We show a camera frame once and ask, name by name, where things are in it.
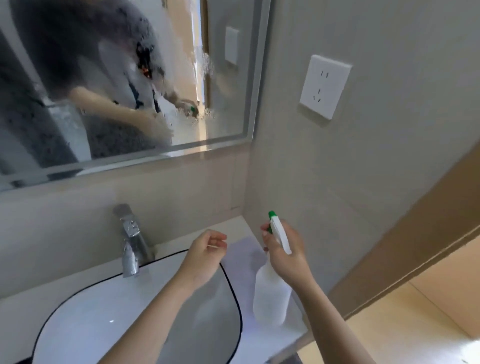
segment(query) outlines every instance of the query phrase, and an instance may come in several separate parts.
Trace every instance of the spray bottle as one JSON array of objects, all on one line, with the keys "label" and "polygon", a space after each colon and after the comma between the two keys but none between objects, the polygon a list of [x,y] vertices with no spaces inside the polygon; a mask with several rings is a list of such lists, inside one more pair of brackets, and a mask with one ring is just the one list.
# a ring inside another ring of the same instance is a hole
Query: spray bottle
[{"label": "spray bottle", "polygon": [[[275,236],[287,254],[292,254],[282,222],[273,211],[270,211],[268,216],[269,232]],[[282,325],[287,316],[291,293],[292,288],[274,271],[270,263],[270,253],[268,253],[267,263],[258,270],[255,281],[253,314],[256,320],[269,326]]]}]

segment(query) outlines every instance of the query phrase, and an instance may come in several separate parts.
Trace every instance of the wooden floor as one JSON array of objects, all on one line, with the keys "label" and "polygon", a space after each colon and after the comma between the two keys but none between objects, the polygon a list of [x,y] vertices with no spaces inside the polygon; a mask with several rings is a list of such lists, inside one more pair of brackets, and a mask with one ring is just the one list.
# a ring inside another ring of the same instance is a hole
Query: wooden floor
[{"label": "wooden floor", "polygon": [[[480,364],[480,341],[407,283],[348,320],[377,364]],[[299,353],[323,363],[315,343]]]}]

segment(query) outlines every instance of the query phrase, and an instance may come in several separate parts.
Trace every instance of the white sink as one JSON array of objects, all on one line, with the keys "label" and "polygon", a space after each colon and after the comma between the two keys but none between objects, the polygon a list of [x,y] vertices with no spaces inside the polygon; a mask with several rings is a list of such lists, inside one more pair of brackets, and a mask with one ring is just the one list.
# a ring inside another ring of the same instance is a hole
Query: white sink
[{"label": "white sink", "polygon": [[[33,364],[96,364],[173,277],[185,254],[150,263],[137,277],[118,275],[73,295],[43,325]],[[241,330],[237,299],[219,268],[181,308],[158,363],[229,363]]]}]

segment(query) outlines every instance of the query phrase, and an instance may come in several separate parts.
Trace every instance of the mirror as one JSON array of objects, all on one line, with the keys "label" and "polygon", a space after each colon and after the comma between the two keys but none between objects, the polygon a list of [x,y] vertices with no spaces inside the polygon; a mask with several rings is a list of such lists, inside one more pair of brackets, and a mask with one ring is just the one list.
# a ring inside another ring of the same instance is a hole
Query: mirror
[{"label": "mirror", "polygon": [[0,191],[251,140],[269,5],[2,0]]}]

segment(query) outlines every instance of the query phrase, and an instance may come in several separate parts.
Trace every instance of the faucet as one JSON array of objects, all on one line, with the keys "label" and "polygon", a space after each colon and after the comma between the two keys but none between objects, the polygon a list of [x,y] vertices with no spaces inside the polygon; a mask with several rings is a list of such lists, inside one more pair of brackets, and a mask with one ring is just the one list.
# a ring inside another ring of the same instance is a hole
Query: faucet
[{"label": "faucet", "polygon": [[153,262],[155,255],[140,232],[140,225],[128,204],[115,206],[113,213],[120,219],[126,234],[122,255],[123,276],[138,274],[140,266]]}]

